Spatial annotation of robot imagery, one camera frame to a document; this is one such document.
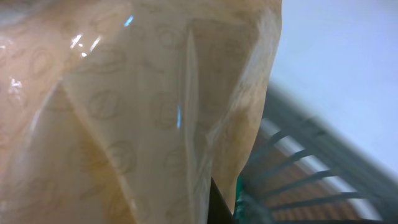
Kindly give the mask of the green coffee snack bag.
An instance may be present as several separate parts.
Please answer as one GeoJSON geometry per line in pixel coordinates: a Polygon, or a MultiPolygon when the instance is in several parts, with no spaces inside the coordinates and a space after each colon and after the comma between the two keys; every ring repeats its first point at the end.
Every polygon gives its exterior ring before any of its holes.
{"type": "Polygon", "coordinates": [[[246,192],[244,180],[238,177],[233,217],[238,224],[266,224],[267,214],[262,205],[246,192]]]}

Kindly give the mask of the beige brown pouch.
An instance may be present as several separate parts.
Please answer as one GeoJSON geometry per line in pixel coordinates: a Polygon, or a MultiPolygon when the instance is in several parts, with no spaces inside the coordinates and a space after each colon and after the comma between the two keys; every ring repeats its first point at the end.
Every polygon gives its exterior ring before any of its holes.
{"type": "Polygon", "coordinates": [[[259,130],[280,1],[1,2],[1,222],[206,223],[259,130]]]}

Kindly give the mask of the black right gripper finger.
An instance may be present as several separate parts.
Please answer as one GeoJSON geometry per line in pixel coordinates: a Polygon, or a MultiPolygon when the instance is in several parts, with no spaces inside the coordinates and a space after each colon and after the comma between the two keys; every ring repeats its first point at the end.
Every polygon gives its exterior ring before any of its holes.
{"type": "Polygon", "coordinates": [[[215,181],[211,179],[207,224],[235,224],[215,181]]]}

